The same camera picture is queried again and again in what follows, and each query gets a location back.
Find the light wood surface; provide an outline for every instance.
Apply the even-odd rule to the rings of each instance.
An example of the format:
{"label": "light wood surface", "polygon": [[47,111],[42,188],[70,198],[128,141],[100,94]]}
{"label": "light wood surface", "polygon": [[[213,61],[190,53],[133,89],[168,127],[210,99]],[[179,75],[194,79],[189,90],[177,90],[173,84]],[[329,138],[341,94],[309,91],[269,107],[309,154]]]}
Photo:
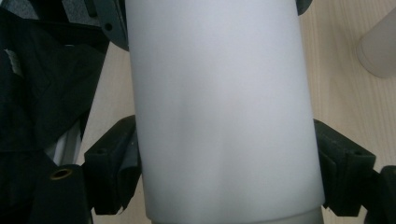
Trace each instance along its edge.
{"label": "light wood surface", "polygon": [[[396,77],[379,78],[359,63],[360,38],[396,7],[396,0],[314,0],[301,16],[308,82],[315,119],[367,148],[377,156],[375,169],[396,165]],[[119,119],[134,113],[128,52],[110,45],[92,112],[83,153]],[[326,224],[362,224],[359,217],[336,217],[323,210]],[[141,182],[128,209],[94,223],[146,224]]]}

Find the black fabric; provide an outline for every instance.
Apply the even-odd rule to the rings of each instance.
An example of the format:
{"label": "black fabric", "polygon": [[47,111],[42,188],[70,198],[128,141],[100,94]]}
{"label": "black fabric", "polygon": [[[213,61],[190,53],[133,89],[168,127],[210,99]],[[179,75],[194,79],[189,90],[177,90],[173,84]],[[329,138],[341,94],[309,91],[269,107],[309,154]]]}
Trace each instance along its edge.
{"label": "black fabric", "polygon": [[64,44],[0,8],[0,223],[25,220],[37,179],[55,167],[43,149],[92,105],[105,55]]}

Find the white cylinder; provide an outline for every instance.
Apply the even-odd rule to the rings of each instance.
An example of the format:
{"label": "white cylinder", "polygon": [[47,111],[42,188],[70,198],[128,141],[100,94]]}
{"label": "white cylinder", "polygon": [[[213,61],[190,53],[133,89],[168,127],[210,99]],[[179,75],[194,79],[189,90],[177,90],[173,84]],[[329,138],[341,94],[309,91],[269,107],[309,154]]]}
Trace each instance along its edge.
{"label": "white cylinder", "polygon": [[357,53],[373,75],[396,77],[396,8],[361,39]]}
{"label": "white cylinder", "polygon": [[[126,10],[148,218],[321,223],[295,0],[128,0]],[[276,221],[286,217],[300,221]]]}

